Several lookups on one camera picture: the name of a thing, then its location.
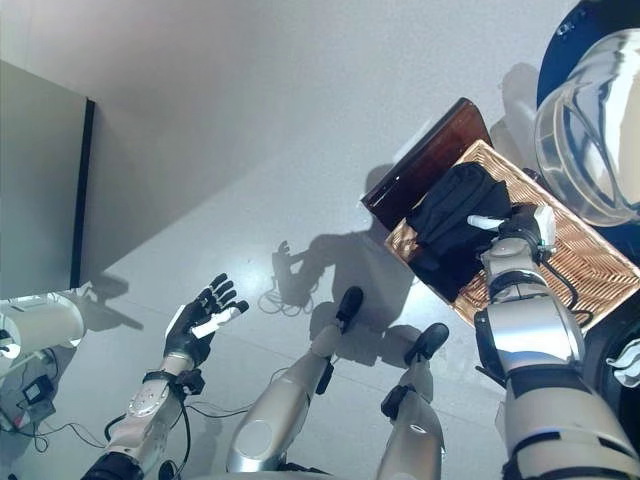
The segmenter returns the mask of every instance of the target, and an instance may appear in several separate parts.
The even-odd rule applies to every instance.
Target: robot leg
[[[440,421],[429,405],[433,378],[429,359],[449,336],[442,323],[431,325],[405,356],[409,369],[382,402],[393,431],[378,467],[378,480],[439,479],[444,450]]]
[[[314,394],[330,375],[331,358],[342,333],[362,304],[358,287],[345,293],[336,321],[327,325],[311,344],[310,350],[260,395],[238,426],[229,454],[227,471],[257,472],[278,470],[286,452],[300,433]]]

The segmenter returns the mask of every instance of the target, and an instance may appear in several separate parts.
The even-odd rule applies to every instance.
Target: gray wall
[[[85,104],[0,63],[0,298],[69,288]]]

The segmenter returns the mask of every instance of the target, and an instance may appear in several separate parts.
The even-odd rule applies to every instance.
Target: robot finger
[[[227,303],[233,300],[237,295],[238,294],[236,293],[235,290],[231,290],[230,292],[226,293],[223,297],[217,300],[218,306],[222,310],[224,310],[227,306]]]

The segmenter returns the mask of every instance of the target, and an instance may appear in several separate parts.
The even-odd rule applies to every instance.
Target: silver robot limb
[[[287,449],[302,429],[325,372],[330,375],[338,341],[362,299],[360,288],[349,288],[335,322],[327,325],[310,350],[256,400],[233,436],[227,456],[228,472],[278,470],[284,465]]]
[[[249,308],[244,301],[232,301],[232,288],[233,282],[219,275],[178,309],[167,329],[159,368],[145,375],[102,456],[83,480],[140,480],[160,460],[169,431],[185,413],[185,397],[204,387],[196,367],[209,356],[215,331]]]
[[[481,256],[490,305],[476,315],[476,339],[485,373],[507,390],[504,478],[640,477],[629,439],[581,378],[574,316],[538,271],[553,252],[545,209],[522,207]]]
[[[409,369],[382,402],[382,413],[390,418],[393,431],[377,480],[440,478],[444,438],[429,405],[433,399],[429,360],[448,336],[449,329],[442,323],[427,328],[405,356]]]

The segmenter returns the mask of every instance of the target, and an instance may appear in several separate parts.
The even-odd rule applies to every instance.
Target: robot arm
[[[582,380],[584,343],[573,314],[538,271],[553,252],[550,219],[549,207],[522,207],[481,256],[490,304],[474,323],[482,365],[507,390],[504,478],[640,477],[622,427]]]
[[[246,302],[233,301],[232,288],[227,276],[219,275],[178,309],[167,328],[159,368],[145,375],[102,457],[83,480],[139,480],[158,462],[169,431],[185,413],[184,399],[204,387],[197,367],[207,359],[215,331],[248,309]]]

